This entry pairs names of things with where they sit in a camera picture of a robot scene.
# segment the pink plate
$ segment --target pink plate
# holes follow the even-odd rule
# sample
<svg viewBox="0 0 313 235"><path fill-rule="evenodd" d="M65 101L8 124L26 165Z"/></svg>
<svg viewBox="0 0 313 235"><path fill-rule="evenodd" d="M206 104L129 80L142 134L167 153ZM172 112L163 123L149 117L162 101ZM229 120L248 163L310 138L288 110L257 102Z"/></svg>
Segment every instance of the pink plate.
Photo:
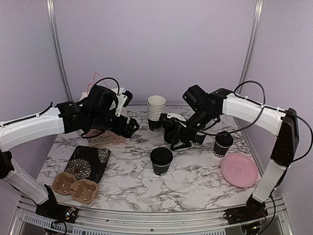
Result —
<svg viewBox="0 0 313 235"><path fill-rule="evenodd" d="M232 185L247 188L258 180L258 168L252 158L240 153L227 154L221 163L222 174Z"/></svg>

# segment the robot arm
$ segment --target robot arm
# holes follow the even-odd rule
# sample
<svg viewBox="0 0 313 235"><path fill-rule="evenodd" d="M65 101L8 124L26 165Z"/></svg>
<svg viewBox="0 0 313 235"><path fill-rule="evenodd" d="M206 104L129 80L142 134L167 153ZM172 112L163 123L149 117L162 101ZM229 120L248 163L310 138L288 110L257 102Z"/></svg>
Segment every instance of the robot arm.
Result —
<svg viewBox="0 0 313 235"><path fill-rule="evenodd" d="M180 128L177 128L178 131L171 145L172 150L190 147L190 141L199 139L198 131L214 118L219 119L220 115L232 116L251 123L258 117L263 107L257 102L235 96L230 90L218 89L208 94L198 85L190 87L183 95L183 99L195 113L185 122L179 119ZM293 109L286 112L280 108L267 106L255 123L276 135L277 140L262 179L246 205L225 212L229 224L257 219L262 217L261 214L268 215L264 202L283 180L299 143L298 124L294 115L296 111ZM168 114L160 117L163 122L169 118Z"/></svg>
<svg viewBox="0 0 313 235"><path fill-rule="evenodd" d="M139 125L133 118L121 115L133 95L121 89L117 94L105 87L94 85L89 95L75 103L65 102L34 115L9 122L0 122L0 179L28 195L45 216L59 216L65 211L55 200L48 186L38 183L12 159L10 149L44 136L90 129L130 138Z"/></svg>

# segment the black coffee cup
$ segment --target black coffee cup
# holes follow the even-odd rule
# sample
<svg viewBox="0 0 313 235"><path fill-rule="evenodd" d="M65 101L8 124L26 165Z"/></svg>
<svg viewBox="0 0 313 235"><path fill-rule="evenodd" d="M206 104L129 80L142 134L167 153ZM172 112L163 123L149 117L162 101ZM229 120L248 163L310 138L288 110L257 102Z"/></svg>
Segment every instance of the black coffee cup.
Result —
<svg viewBox="0 0 313 235"><path fill-rule="evenodd" d="M151 131L159 131L161 130L161 125L162 125L162 122L160 120L158 121L152 121L148 118L148 124L149 124L149 129Z"/></svg>
<svg viewBox="0 0 313 235"><path fill-rule="evenodd" d="M165 175L173 160L172 152L164 147L155 148L150 154L153 172L156 175Z"/></svg>
<svg viewBox="0 0 313 235"><path fill-rule="evenodd" d="M222 158L225 156L231 145L234 143L234 139L227 131L219 132L219 135L215 137L215 144L213 153L216 157Z"/></svg>

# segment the floral pattern case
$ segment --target floral pattern case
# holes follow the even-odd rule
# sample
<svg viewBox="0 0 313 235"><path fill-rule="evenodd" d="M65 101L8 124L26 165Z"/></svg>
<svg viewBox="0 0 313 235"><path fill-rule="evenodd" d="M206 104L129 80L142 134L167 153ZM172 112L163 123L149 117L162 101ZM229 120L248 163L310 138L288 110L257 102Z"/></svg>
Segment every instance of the floral pattern case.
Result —
<svg viewBox="0 0 313 235"><path fill-rule="evenodd" d="M103 148L77 146L64 172L77 180L87 179L98 183L106 169L111 151Z"/></svg>

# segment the lavender wall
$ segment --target lavender wall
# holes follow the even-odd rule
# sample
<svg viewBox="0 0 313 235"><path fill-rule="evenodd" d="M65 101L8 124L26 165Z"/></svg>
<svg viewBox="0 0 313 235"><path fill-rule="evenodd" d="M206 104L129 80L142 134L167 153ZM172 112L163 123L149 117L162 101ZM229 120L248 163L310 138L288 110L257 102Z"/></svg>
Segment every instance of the lavender wall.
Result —
<svg viewBox="0 0 313 235"><path fill-rule="evenodd" d="M267 91L267 103L293 107L313 125L313 1L266 0L260 34L248 79L261 82ZM244 94L261 97L255 87ZM300 144L296 157L306 152L310 134L300 124ZM275 137L260 128L246 131L263 166L269 161ZM288 170L279 192L286 202L295 234L312 234L313 154Z"/></svg>
<svg viewBox="0 0 313 235"><path fill-rule="evenodd" d="M184 103L198 83L234 89L244 64L254 0L55 0L62 53L74 99L95 71L134 94Z"/></svg>
<svg viewBox="0 0 313 235"><path fill-rule="evenodd" d="M0 120L11 120L45 109L50 101L66 100L53 49L46 2L0 2ZM42 138L12 149L13 157L37 177L54 140ZM19 201L0 181L0 228L7 234Z"/></svg>

